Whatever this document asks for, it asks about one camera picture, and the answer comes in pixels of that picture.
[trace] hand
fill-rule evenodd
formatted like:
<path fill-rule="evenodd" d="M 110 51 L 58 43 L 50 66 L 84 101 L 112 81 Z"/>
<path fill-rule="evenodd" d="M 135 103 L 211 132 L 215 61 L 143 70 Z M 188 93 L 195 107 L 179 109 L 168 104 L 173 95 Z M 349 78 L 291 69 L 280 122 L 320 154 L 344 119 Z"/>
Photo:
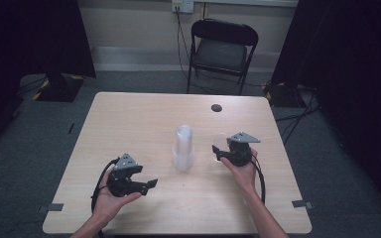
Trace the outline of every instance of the hand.
<path fill-rule="evenodd" d="M 112 171 L 113 169 L 108 170 L 104 174 L 103 179 L 101 180 L 100 187 L 103 188 L 100 190 L 98 194 L 94 211 L 91 215 L 91 217 L 95 217 L 98 221 L 104 224 L 104 226 L 106 226 L 109 223 L 109 221 L 111 221 L 116 216 L 116 214 L 119 212 L 122 206 L 138 199 L 141 196 L 140 192 L 133 192 L 129 195 L 125 195 L 122 197 L 112 195 L 112 193 L 106 186 L 107 180 Z"/>
<path fill-rule="evenodd" d="M 256 158 L 258 157 L 258 152 L 250 149 L 252 152 L 252 161 L 256 163 Z M 237 184 L 243 189 L 245 192 L 256 192 L 255 189 L 255 177 L 256 177 L 256 169 L 252 165 L 252 163 L 248 163 L 243 167 L 235 167 L 227 158 L 220 158 L 220 160 L 225 164 L 226 167 L 231 171 L 234 175 L 234 179 Z"/>

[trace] table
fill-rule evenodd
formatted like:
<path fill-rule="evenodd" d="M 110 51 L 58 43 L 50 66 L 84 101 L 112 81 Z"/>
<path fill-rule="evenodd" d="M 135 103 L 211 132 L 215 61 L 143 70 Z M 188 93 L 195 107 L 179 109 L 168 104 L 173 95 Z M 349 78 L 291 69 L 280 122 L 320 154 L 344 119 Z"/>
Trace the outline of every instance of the table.
<path fill-rule="evenodd" d="M 219 104 L 222 111 L 211 110 Z M 173 167 L 176 128 L 193 129 L 194 162 Z M 144 167 L 134 181 L 158 179 L 147 196 L 124 206 L 104 228 L 107 234 L 253 234 L 243 196 L 231 172 L 215 159 L 213 139 L 244 131 L 261 140 L 266 206 L 287 233 L 309 233 L 301 194 L 268 101 L 263 97 L 100 92 L 84 122 L 43 229 L 73 233 L 90 216 L 90 196 L 104 167 L 129 153 Z M 259 180 L 256 179 L 260 193 Z"/>

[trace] chair backrest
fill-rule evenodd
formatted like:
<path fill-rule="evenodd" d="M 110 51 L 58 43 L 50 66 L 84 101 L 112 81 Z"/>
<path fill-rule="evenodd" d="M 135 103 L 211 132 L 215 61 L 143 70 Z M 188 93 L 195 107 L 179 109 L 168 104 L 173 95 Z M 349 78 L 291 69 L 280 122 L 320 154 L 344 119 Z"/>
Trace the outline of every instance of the chair backrest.
<path fill-rule="evenodd" d="M 247 25 L 214 19 L 202 19 L 193 23 L 191 35 L 192 39 L 197 36 L 199 38 L 252 47 L 256 47 L 259 40 L 256 31 Z"/>

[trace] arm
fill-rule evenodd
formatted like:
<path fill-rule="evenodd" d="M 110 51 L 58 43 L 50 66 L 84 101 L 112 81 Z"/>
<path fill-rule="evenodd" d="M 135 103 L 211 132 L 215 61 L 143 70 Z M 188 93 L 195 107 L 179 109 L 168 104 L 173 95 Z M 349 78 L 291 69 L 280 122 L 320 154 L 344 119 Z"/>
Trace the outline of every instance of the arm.
<path fill-rule="evenodd" d="M 252 149 L 252 155 L 256 158 L 258 153 Z M 243 191 L 245 200 L 249 206 L 259 237 L 288 237 L 277 220 L 269 212 L 255 189 L 256 170 L 252 164 L 243 167 L 233 166 L 226 158 L 221 161 L 231 170 L 237 184 Z"/>
<path fill-rule="evenodd" d="M 108 170 L 103 179 L 101 180 L 101 186 L 106 186 L 107 179 L 112 170 Z M 139 198 L 141 193 L 134 192 L 126 196 L 116 197 L 111 194 L 107 187 L 103 188 L 98 194 L 97 201 L 95 203 L 94 211 L 87 221 L 73 233 L 71 238 L 85 238 L 94 237 L 101 229 L 103 229 L 109 221 L 111 221 L 119 212 L 122 206 Z"/>

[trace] forearm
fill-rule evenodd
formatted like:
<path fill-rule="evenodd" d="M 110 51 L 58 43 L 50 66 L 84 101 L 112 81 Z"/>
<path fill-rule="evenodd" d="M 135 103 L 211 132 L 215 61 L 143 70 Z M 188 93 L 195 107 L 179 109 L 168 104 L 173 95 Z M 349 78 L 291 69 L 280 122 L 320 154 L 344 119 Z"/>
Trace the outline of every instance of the forearm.
<path fill-rule="evenodd" d="M 245 199 L 260 237 L 288 237 L 286 232 L 264 205 L 256 190 L 245 191 Z"/>
<path fill-rule="evenodd" d="M 91 216 L 70 238 L 93 238 L 107 224 Z"/>

